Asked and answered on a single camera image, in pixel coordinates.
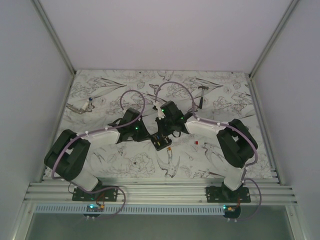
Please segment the black fuse box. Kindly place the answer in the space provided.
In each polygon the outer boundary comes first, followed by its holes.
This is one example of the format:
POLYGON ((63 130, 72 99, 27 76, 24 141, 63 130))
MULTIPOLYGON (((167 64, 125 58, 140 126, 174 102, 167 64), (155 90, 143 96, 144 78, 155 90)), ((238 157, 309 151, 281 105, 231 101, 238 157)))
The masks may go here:
POLYGON ((172 144, 172 140, 163 134, 155 133, 150 136, 150 141, 152 142, 156 151, 160 151, 169 147, 172 144))

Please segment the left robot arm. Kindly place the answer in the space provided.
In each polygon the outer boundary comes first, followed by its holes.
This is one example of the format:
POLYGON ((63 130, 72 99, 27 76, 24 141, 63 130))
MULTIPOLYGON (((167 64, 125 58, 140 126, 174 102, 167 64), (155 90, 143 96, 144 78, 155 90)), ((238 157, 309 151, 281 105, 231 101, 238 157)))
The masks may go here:
POLYGON ((146 138, 149 136, 142 121, 142 113, 128 108, 119 124, 113 122, 104 128, 82 134, 70 129, 64 130, 46 154, 44 164, 51 169, 53 179, 75 184, 89 200, 96 201, 102 195, 102 188, 99 179, 84 169, 87 155, 107 145, 116 145, 129 139, 137 141, 139 134, 146 138))

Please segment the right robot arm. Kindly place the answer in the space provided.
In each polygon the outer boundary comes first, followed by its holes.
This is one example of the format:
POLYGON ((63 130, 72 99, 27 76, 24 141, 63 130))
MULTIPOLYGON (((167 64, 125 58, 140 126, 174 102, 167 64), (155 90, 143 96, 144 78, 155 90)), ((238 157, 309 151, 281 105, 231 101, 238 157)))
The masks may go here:
POLYGON ((239 119, 218 122, 194 116, 191 112, 183 114, 173 101, 162 105, 155 101, 153 109, 157 111, 158 131, 150 139, 157 151, 172 143, 169 136, 174 132, 217 138, 228 163, 221 195, 226 202, 234 202, 245 183, 247 161, 258 157, 258 145, 246 126, 239 119))

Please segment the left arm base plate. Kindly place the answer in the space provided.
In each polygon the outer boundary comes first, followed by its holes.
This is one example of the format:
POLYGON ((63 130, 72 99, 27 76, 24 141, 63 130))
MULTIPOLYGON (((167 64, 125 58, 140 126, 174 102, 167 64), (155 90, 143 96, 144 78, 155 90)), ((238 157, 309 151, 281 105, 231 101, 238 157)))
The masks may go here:
POLYGON ((118 196, 118 189, 112 188, 98 193, 87 193, 76 188, 72 194, 74 202, 115 202, 118 196))

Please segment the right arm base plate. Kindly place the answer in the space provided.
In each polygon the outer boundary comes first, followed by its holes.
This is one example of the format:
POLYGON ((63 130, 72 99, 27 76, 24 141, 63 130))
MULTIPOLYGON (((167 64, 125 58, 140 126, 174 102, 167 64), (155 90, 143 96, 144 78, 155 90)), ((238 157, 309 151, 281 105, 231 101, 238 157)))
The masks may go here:
POLYGON ((205 188, 205 195, 208 203, 250 203, 251 196, 249 189, 240 186, 237 190, 232 191, 227 186, 208 186, 205 188))

